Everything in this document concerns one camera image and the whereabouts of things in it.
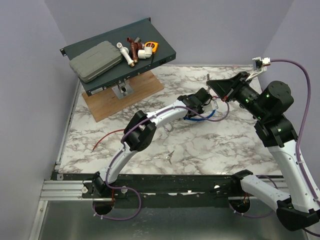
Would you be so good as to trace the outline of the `blue cable lock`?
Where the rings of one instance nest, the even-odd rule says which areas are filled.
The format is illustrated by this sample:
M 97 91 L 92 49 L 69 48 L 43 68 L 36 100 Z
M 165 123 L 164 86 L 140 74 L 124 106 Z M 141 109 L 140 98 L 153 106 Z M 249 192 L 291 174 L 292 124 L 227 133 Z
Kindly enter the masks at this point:
M 216 110 L 213 110 L 208 116 L 204 117 L 204 118 L 192 118 L 192 117 L 184 117 L 183 120 L 185 121 L 193 121 L 193 122 L 202 122 L 205 121 L 205 119 L 210 119 L 214 114 L 215 114 Z

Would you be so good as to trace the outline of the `red cable seal lock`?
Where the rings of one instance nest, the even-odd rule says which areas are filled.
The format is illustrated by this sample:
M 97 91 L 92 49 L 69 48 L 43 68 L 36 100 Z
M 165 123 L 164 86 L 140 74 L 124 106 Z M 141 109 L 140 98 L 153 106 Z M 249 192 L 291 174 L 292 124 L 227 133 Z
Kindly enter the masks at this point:
M 123 132 L 123 131 L 124 131 L 124 129 L 117 129 L 117 130 L 113 130 L 113 131 L 107 133 L 106 135 L 104 135 L 101 139 L 99 139 L 99 140 L 95 143 L 95 145 L 93 146 L 91 152 L 93 152 L 93 151 L 96 149 L 96 147 L 100 144 L 100 142 L 103 141 L 106 137 L 108 137 L 108 136 L 110 136 L 110 135 L 112 135 L 112 134 L 115 134 L 115 133 Z

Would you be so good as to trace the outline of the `brass padlock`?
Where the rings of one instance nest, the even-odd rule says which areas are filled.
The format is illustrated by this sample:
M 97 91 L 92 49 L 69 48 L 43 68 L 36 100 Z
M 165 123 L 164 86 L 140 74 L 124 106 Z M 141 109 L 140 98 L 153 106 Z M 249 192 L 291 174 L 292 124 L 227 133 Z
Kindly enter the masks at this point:
M 169 123 L 168 125 L 164 125 L 163 128 L 166 132 L 169 132 L 169 133 L 172 132 L 174 129 L 174 127 L 171 123 Z

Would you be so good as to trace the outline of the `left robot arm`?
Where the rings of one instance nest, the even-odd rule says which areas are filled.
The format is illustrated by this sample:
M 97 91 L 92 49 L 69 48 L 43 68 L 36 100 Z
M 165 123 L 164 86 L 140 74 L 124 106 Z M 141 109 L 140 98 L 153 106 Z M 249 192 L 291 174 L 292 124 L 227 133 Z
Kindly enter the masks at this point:
M 101 198 L 107 197 L 120 171 L 138 152 L 151 144 L 156 130 L 172 121 L 191 118 L 203 114 L 204 107 L 212 100 L 212 95 L 201 88 L 194 94 L 181 95 L 172 104 L 159 110 L 145 113 L 137 111 L 123 131 L 120 148 L 109 165 L 94 174 L 93 191 Z

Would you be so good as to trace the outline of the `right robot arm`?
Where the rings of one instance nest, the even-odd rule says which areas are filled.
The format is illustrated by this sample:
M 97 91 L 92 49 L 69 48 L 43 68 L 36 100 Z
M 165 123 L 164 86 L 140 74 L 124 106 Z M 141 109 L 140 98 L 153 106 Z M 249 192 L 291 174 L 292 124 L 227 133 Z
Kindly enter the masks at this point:
M 229 79 L 208 80 L 207 86 L 224 102 L 236 101 L 256 119 L 255 132 L 264 147 L 276 160 L 287 184 L 288 193 L 263 182 L 248 170 L 234 174 L 230 191 L 241 196 L 251 194 L 268 205 L 281 224 L 289 231 L 297 231 L 320 221 L 320 207 L 312 195 L 313 180 L 306 181 L 310 172 L 301 154 L 296 152 L 298 135 L 284 112 L 294 103 L 290 87 L 272 81 L 259 94 L 248 80 L 245 71 Z

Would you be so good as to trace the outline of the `white pvc elbow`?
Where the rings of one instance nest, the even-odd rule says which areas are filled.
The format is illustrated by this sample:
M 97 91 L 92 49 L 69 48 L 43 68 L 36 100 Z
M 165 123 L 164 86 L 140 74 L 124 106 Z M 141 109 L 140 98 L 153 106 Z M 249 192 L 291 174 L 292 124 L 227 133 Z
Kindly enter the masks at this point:
M 153 55 L 153 49 L 150 46 L 145 46 L 144 49 L 139 49 L 137 56 L 139 59 L 145 60 Z

